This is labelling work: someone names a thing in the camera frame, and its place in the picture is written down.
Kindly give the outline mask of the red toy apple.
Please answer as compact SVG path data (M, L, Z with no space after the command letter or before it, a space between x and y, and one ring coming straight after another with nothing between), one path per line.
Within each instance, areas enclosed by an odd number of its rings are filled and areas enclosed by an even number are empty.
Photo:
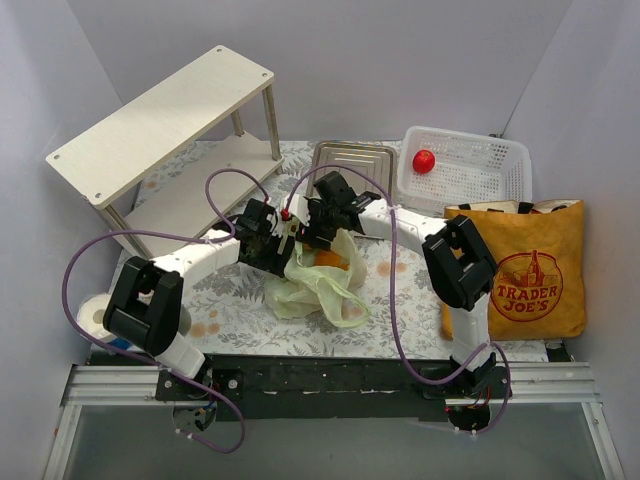
M419 150L412 159L413 171L417 174L428 174L436 165L435 154L427 149Z

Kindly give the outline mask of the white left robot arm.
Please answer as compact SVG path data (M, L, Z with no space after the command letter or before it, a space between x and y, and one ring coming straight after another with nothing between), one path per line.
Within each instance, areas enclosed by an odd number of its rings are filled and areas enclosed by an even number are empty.
M110 295L103 327L180 374L178 387L188 398L205 398L213 377L203 369L204 354L179 331L183 293L236 263L282 277L295 246L288 225L274 207L251 200L235 220L215 224L174 252L151 260L131 257Z

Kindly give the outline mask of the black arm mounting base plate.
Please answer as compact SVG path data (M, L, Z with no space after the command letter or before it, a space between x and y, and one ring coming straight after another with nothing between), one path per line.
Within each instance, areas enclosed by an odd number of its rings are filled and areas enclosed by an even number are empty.
M418 382L399 360L291 356L208 355L193 382L162 370L155 398L199 403L199 425L212 420L416 418L445 421L446 403L470 405L482 420L488 403L509 392L503 366L463 373L447 384L449 360L414 360L412 368L431 384Z

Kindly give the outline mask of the light green plastic grocery bag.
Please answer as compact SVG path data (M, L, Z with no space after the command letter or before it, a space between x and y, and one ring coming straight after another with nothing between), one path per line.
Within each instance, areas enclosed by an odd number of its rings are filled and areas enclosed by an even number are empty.
M340 230L329 250L350 262L347 271L303 265L303 246L297 242L282 278L265 280L264 300L281 320L321 312L337 328L355 328L370 318L370 309L356 290L365 282L367 267L351 234Z

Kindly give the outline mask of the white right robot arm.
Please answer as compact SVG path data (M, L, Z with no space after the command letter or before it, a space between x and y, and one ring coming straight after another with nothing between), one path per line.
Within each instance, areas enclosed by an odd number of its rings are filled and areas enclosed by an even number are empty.
M443 220L411 212L394 204L380 185L358 195L339 171L324 175L314 188L316 198L292 192L282 202L282 214L299 222L296 239L324 250L340 230L388 240L392 267L398 246L422 255L432 288L451 315L453 372L441 380L428 380L412 367L409 373L427 385L452 380L464 397L479 395L489 384L488 369L495 364L488 300L497 264L473 221L465 215Z

